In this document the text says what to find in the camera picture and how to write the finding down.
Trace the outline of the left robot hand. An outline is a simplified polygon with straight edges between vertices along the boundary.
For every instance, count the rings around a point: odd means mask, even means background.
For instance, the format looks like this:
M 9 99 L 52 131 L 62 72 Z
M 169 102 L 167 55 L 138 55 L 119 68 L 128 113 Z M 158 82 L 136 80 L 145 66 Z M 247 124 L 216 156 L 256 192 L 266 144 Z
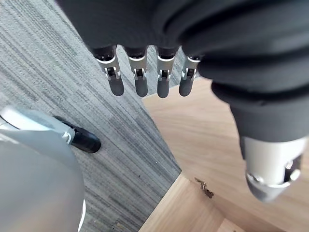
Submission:
M 309 3 L 306 0 L 59 0 L 112 93 L 124 93 L 116 48 L 126 51 L 136 92 L 148 92 L 146 50 L 157 52 L 165 98 L 173 60 L 186 55 L 179 93 L 198 73 L 234 117 L 246 180 L 262 202 L 300 176 L 309 136 Z

